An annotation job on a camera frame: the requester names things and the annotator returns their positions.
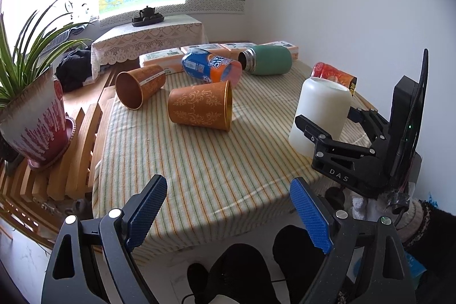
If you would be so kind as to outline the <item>lace covered side table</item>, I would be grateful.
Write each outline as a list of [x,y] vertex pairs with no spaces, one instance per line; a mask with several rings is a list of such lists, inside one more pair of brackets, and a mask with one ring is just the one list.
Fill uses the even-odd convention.
[[148,52],[208,41],[203,23],[189,15],[166,16],[163,22],[148,26],[119,25],[92,42],[91,66],[97,75],[105,65],[135,60]]

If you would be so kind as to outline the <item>green insulated bottle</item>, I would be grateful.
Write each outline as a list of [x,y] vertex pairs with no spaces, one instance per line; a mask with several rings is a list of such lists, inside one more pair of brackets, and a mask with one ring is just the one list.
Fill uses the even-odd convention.
[[243,71],[256,76],[283,75],[291,70],[293,59],[283,46],[253,46],[238,55]]

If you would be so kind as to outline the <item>orange banded paper cup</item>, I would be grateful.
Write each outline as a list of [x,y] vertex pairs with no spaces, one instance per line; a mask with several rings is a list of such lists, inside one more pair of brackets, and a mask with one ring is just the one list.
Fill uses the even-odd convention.
[[117,97],[127,109],[140,109],[145,101],[163,88],[165,79],[165,70],[159,65],[119,72],[115,80]]

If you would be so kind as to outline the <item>blue orange snack can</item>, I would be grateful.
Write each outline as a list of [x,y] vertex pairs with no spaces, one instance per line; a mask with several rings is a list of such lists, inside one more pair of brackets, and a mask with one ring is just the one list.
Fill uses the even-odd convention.
[[243,72],[240,62],[200,48],[192,48],[182,57],[182,67],[194,79],[205,83],[230,81],[233,86]]

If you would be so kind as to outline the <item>tissue pack left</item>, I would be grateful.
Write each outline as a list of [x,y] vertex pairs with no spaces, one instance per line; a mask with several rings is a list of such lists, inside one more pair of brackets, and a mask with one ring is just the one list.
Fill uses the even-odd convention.
[[166,75],[172,75],[183,71],[182,58],[184,53],[179,48],[163,49],[148,52],[139,56],[140,67],[157,65],[163,68]]

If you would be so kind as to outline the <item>striped yellow tablecloth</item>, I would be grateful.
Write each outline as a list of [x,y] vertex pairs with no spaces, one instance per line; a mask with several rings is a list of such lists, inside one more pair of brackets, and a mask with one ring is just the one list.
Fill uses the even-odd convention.
[[173,123],[171,90],[193,86],[176,73],[138,110],[118,99],[111,108],[99,173],[93,186],[95,217],[123,207],[156,174],[166,199],[143,244],[139,262],[221,241],[266,224],[293,208],[291,181],[304,178],[318,194],[331,180],[288,142],[298,98],[310,68],[301,61],[282,76],[245,75],[233,90],[229,131]]

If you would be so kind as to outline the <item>orange drink label plastic jar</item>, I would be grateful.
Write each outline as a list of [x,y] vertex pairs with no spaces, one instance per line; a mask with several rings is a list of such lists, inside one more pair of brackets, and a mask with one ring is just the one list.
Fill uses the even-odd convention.
[[327,63],[317,62],[312,68],[311,77],[326,79],[345,86],[349,89],[352,96],[355,93],[357,78],[351,74],[348,74],[347,72],[338,70],[334,66],[331,66]]

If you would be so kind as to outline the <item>orange patterned paper cup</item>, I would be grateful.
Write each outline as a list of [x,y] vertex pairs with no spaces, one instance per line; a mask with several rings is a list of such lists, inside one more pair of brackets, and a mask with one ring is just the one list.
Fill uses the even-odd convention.
[[168,116],[173,123],[230,131],[233,114],[230,81],[173,89]]

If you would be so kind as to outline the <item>potted spider plant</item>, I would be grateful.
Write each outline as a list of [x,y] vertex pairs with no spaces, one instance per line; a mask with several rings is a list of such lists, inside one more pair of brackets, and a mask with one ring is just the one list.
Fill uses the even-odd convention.
[[88,38],[55,40],[88,22],[68,22],[57,28],[65,12],[42,25],[54,4],[34,11],[10,46],[5,22],[1,21],[1,135],[6,143],[42,170],[58,160],[70,145],[74,119],[66,115],[63,91],[52,64],[64,52],[86,46]]

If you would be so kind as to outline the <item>wooden slatted bench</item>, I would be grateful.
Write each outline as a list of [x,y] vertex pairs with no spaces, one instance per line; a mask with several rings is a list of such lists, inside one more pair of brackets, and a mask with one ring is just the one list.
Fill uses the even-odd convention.
[[42,169],[32,168],[25,159],[14,170],[1,164],[1,219],[46,247],[53,247],[64,209],[92,194],[114,102],[115,76],[114,70],[107,70],[95,83],[63,96],[75,126],[59,157]]

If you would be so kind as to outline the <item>black teapot on tray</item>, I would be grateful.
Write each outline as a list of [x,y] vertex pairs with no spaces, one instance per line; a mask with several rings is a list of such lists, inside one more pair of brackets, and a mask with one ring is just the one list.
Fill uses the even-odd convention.
[[138,16],[132,18],[131,24],[134,27],[141,27],[147,25],[155,25],[163,22],[165,16],[155,11],[155,8],[146,6],[138,12]]

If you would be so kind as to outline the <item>black bag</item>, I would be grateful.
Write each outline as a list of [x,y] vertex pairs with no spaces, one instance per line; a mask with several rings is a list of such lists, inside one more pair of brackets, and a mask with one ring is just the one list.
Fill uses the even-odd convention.
[[83,87],[92,76],[90,57],[90,49],[76,49],[69,52],[58,64],[55,75],[64,93]]

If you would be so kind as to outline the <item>white plastic cup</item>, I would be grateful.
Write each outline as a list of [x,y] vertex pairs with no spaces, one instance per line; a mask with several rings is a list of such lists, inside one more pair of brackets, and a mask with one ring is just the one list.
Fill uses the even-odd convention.
[[349,113],[352,95],[345,86],[309,77],[302,85],[295,116],[303,115],[339,140]]

